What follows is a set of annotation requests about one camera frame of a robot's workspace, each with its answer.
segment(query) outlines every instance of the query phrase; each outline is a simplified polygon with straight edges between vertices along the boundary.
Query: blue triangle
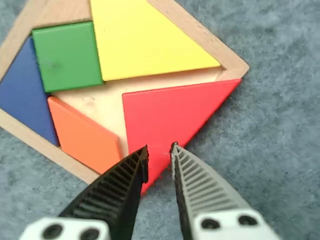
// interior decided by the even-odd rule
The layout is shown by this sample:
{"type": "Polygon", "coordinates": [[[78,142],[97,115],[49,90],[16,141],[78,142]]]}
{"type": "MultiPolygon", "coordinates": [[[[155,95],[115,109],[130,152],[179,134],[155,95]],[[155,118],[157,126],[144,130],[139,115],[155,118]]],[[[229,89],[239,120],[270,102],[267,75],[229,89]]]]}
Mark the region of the blue triangle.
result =
{"type": "Polygon", "coordinates": [[[0,82],[0,108],[58,146],[32,37],[28,37],[0,82]]]}

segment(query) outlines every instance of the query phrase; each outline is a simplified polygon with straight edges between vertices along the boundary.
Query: wooden frame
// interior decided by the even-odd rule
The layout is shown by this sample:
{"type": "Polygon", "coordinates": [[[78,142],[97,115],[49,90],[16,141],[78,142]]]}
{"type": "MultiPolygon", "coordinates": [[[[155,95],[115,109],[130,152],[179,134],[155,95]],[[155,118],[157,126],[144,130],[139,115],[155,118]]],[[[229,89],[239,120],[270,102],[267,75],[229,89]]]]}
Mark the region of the wooden frame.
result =
{"type": "MultiPolygon", "coordinates": [[[[174,0],[148,0],[148,2],[221,63],[222,71],[216,77],[217,81],[240,79],[248,71],[249,66],[237,54],[174,0]]],[[[0,47],[0,81],[32,29],[90,20],[88,0],[29,0],[0,47]]],[[[0,127],[86,183],[89,184],[98,177],[96,172],[2,109],[0,109],[0,127]]]]}

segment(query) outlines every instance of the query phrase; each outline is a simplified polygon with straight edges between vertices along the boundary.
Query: tangram puzzle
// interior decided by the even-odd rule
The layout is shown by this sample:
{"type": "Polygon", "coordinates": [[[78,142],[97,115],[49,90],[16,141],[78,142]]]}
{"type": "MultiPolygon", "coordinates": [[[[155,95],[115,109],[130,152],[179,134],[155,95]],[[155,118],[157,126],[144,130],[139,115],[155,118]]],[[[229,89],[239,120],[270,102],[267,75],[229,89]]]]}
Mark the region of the tangram puzzle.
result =
{"type": "Polygon", "coordinates": [[[87,183],[148,145],[144,193],[248,69],[174,0],[29,0],[0,48],[0,126],[87,183]]]}

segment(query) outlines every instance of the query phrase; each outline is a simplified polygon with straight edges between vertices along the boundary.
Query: yellow triangle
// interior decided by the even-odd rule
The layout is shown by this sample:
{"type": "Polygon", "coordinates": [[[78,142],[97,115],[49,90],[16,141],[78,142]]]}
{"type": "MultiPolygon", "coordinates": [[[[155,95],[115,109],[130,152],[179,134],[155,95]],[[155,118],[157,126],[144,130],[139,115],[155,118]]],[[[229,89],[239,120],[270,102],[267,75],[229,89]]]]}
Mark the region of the yellow triangle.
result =
{"type": "Polygon", "coordinates": [[[105,81],[218,67],[147,0],[91,0],[105,81]]]}

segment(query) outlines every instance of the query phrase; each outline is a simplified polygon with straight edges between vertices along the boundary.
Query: gray carpet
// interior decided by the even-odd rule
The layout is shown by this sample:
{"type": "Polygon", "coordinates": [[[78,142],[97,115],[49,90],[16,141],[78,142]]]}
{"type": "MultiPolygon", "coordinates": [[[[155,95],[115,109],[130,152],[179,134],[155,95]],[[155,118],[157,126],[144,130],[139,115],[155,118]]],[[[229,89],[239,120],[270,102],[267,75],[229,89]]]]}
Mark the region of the gray carpet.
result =
{"type": "MultiPolygon", "coordinates": [[[[288,240],[320,239],[317,0],[179,0],[251,66],[187,149],[288,240]]],[[[24,0],[0,0],[0,41],[24,0]]],[[[0,128],[0,236],[58,214],[86,184],[0,128]]],[[[141,200],[134,240],[180,240],[165,172],[141,200]]]]}

